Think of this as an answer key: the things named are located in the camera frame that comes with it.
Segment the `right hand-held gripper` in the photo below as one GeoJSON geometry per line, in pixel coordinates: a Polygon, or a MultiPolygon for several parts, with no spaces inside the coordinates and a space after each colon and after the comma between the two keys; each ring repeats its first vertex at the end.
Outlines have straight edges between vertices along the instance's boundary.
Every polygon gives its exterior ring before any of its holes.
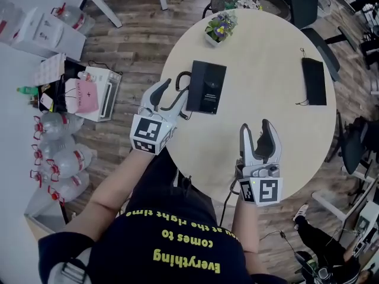
{"type": "Polygon", "coordinates": [[[240,128],[240,156],[236,163],[236,178],[245,202],[257,206],[278,204],[281,200],[283,178],[280,177],[281,142],[274,126],[262,120],[262,133],[254,150],[251,131],[246,123],[240,128]],[[256,165],[255,154],[264,163],[256,165]]]}

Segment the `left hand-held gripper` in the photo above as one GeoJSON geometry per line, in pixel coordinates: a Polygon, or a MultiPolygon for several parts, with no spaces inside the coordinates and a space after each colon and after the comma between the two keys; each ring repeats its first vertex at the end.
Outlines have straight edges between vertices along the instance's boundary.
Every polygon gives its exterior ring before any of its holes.
{"type": "Polygon", "coordinates": [[[159,106],[172,79],[156,82],[142,96],[138,113],[133,117],[130,141],[135,150],[158,155],[173,137],[177,119],[188,99],[188,89],[180,91],[168,107],[159,106]]]}

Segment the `black telephone handset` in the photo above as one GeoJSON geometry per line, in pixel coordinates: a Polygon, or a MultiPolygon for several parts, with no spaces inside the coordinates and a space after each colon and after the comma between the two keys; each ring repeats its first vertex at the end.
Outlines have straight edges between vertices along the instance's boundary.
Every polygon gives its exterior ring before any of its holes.
{"type": "Polygon", "coordinates": [[[206,63],[194,60],[188,88],[187,111],[203,112],[201,100],[203,95],[206,63]]]}

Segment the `person's left forearm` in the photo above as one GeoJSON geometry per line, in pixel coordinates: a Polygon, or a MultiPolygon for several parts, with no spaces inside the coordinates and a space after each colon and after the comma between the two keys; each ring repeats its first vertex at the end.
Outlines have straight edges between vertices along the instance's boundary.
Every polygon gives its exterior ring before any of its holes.
{"type": "Polygon", "coordinates": [[[62,230],[98,241],[141,179],[153,155],[132,150],[92,193],[84,210],[62,230]]]}

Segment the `person's right forearm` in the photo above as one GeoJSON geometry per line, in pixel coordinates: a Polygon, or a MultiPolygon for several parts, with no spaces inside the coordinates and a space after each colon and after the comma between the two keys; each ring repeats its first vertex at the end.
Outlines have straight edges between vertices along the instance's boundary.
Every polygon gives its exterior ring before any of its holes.
{"type": "Polygon", "coordinates": [[[240,241],[243,250],[259,253],[258,209],[256,204],[238,198],[233,217],[232,233],[240,241]]]}

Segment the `person's white shoulder harness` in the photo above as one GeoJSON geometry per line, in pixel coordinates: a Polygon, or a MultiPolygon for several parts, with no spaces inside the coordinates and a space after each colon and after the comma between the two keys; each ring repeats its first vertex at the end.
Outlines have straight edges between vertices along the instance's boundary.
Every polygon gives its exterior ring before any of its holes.
{"type": "Polygon", "coordinates": [[[91,250],[88,248],[76,258],[55,265],[47,284],[92,284],[87,271],[91,250]]]}

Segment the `black telephone base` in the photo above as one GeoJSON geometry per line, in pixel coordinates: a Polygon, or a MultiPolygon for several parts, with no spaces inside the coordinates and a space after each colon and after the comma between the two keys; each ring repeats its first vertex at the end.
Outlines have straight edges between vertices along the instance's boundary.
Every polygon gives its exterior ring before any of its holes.
{"type": "Polygon", "coordinates": [[[202,112],[217,114],[226,69],[226,66],[219,64],[207,64],[204,74],[203,94],[201,100],[202,112]]]}

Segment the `pink paper bag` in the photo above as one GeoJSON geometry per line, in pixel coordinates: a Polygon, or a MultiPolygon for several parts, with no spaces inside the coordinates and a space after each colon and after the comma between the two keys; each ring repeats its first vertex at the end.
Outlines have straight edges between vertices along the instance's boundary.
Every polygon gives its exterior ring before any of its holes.
{"type": "Polygon", "coordinates": [[[80,79],[68,79],[65,82],[64,99],[68,113],[90,113],[99,109],[97,85],[80,79]]]}

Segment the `small clear bottle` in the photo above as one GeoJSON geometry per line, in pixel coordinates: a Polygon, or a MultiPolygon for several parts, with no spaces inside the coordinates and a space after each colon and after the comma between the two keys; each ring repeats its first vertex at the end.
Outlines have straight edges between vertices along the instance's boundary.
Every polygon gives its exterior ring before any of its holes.
{"type": "Polygon", "coordinates": [[[97,79],[96,76],[90,74],[90,73],[87,72],[87,71],[81,71],[81,72],[78,72],[77,77],[78,77],[80,80],[84,80],[84,81],[87,81],[87,82],[95,82],[96,79],[97,79]]]}

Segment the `person's black trousers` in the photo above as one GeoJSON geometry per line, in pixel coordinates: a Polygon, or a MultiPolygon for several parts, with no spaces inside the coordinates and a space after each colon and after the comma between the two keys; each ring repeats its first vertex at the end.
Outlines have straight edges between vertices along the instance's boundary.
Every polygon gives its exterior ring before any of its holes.
{"type": "Polygon", "coordinates": [[[149,163],[127,207],[157,209],[191,221],[217,224],[210,197],[182,175],[167,149],[149,163]]]}

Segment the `white pot purple flowers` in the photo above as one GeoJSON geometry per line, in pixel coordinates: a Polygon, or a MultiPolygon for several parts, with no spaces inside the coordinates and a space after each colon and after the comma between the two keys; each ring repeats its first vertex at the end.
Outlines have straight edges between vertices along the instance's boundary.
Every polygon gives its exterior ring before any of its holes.
{"type": "Polygon", "coordinates": [[[234,10],[219,12],[206,26],[204,32],[205,40],[213,47],[219,46],[237,26],[237,16],[234,10]]]}

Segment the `black office chair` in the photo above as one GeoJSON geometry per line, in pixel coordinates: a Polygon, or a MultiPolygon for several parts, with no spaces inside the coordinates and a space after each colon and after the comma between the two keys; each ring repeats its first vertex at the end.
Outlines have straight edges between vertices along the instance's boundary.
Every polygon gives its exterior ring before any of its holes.
{"type": "Polygon", "coordinates": [[[338,134],[333,138],[337,143],[325,162],[339,155],[347,174],[366,180],[373,167],[372,153],[376,154],[375,161],[379,163],[379,119],[368,120],[360,116],[350,124],[343,124],[339,111],[336,119],[338,134]]]}

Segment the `black storage box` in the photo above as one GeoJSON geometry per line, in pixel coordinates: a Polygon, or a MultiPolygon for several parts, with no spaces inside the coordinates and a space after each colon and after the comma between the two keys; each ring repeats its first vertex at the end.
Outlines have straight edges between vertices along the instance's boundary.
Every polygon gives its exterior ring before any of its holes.
{"type": "Polygon", "coordinates": [[[70,78],[78,78],[78,73],[85,71],[86,67],[72,62],[70,60],[65,60],[65,71],[58,80],[51,82],[48,86],[38,86],[38,109],[41,112],[47,112],[48,109],[40,102],[42,94],[46,93],[53,100],[52,112],[66,112],[65,103],[65,83],[70,78]]]}

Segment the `clear water jug red cap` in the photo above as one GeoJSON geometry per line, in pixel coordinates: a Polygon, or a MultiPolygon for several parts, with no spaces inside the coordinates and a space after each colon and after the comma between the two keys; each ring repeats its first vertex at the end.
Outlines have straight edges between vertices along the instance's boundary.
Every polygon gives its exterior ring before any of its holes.
{"type": "Polygon", "coordinates": [[[30,170],[30,178],[37,182],[37,186],[42,188],[48,188],[52,184],[50,177],[42,171],[30,170]]]}
{"type": "Polygon", "coordinates": [[[91,164],[92,158],[96,155],[96,150],[83,144],[75,144],[72,148],[57,152],[52,159],[46,160],[51,173],[51,181],[58,182],[77,175],[91,164]]]}
{"type": "Polygon", "coordinates": [[[83,35],[87,35],[95,25],[95,20],[92,17],[80,8],[66,3],[61,7],[53,8],[51,14],[83,35]]]}
{"type": "Polygon", "coordinates": [[[35,140],[58,140],[76,133],[83,125],[84,118],[70,113],[48,112],[35,116],[35,140]]]}
{"type": "Polygon", "coordinates": [[[46,165],[46,160],[52,159],[56,153],[74,147],[75,139],[72,135],[67,135],[57,140],[44,139],[39,144],[32,144],[31,146],[34,150],[34,164],[41,166],[46,165]]]}
{"type": "Polygon", "coordinates": [[[70,178],[49,184],[47,192],[52,200],[58,201],[60,206],[64,206],[80,196],[88,186],[89,174],[83,170],[70,178]]]}

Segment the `white patterned paper bag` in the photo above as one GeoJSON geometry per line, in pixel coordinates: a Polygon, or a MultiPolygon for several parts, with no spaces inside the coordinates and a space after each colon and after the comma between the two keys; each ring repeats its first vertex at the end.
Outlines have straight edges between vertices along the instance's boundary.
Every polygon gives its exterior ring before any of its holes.
{"type": "Polygon", "coordinates": [[[56,54],[40,63],[33,76],[33,85],[42,86],[60,79],[65,72],[66,55],[56,54]]]}

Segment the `white flower bunch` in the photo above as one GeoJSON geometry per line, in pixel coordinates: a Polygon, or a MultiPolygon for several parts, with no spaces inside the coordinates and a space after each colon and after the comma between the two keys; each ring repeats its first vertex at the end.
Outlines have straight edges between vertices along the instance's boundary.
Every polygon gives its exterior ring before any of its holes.
{"type": "Polygon", "coordinates": [[[255,9],[263,10],[260,2],[258,0],[231,0],[230,2],[225,2],[225,9],[255,9]]]}

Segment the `white water dispenser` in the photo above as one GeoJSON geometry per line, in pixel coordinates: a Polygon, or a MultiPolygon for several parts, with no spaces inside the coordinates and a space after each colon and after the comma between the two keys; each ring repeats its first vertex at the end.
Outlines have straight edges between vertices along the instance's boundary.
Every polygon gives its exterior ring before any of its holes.
{"type": "Polygon", "coordinates": [[[81,59],[86,37],[52,14],[33,8],[29,11],[11,46],[17,50],[49,58],[64,53],[81,59]]]}

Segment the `dark office chair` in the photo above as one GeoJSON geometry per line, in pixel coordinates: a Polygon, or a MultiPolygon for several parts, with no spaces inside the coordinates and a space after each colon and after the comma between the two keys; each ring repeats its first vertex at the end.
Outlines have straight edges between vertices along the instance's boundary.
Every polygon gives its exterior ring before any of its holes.
{"type": "Polygon", "coordinates": [[[353,51],[357,44],[348,32],[341,26],[338,27],[340,34],[327,39],[322,38],[310,27],[317,20],[318,0],[289,0],[291,11],[291,22],[316,46],[321,54],[333,81],[339,81],[340,64],[330,49],[331,44],[347,41],[353,51]]]}

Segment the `person's dark printed shirt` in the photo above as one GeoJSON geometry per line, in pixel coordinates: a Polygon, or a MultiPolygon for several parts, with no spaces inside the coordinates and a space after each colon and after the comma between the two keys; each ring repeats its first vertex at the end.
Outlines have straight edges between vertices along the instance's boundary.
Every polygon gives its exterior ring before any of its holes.
{"type": "Polygon", "coordinates": [[[249,273],[231,231],[156,209],[126,212],[98,241],[70,232],[40,239],[42,282],[54,265],[86,249],[92,284],[287,284],[274,275],[249,273]]]}

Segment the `open cardboard box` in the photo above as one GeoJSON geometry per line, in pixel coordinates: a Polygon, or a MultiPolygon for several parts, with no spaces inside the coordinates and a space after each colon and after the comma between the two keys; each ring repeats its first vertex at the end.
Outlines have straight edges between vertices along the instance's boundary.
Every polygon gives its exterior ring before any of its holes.
{"type": "Polygon", "coordinates": [[[61,230],[67,224],[65,209],[52,199],[46,188],[37,188],[24,212],[36,241],[61,230]]]}

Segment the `clear dispenser water jug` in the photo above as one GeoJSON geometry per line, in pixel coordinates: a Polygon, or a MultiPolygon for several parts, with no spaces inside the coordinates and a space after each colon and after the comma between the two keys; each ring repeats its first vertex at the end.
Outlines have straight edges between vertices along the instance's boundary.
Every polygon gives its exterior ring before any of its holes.
{"type": "Polygon", "coordinates": [[[10,1],[0,0],[0,43],[12,45],[25,19],[25,12],[10,1]]]}

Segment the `black drawstring pouch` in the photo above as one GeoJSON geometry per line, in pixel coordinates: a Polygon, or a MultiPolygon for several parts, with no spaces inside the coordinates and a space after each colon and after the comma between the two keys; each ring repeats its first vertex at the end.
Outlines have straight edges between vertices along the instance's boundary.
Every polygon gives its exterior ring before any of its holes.
{"type": "Polygon", "coordinates": [[[300,48],[300,51],[303,54],[301,66],[306,89],[306,99],[302,102],[296,103],[296,105],[326,106],[327,99],[323,63],[321,61],[308,58],[303,47],[300,48]]]}

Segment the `white desk frame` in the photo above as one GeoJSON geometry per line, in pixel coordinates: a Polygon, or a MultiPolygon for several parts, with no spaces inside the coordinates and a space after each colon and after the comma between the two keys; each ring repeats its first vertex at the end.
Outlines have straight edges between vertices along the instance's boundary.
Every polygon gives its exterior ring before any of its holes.
{"type": "Polygon", "coordinates": [[[333,203],[332,192],[328,190],[320,190],[313,192],[311,197],[317,201],[324,209],[328,210],[332,213],[338,220],[342,222],[342,226],[344,227],[347,219],[358,210],[362,203],[366,203],[368,194],[371,192],[371,189],[379,183],[379,173],[376,177],[371,177],[370,175],[365,175],[359,170],[362,167],[359,167],[352,173],[352,176],[363,181],[364,185],[366,185],[366,190],[364,193],[358,198],[358,200],[350,207],[349,211],[344,213],[339,208],[337,208],[333,203]]]}

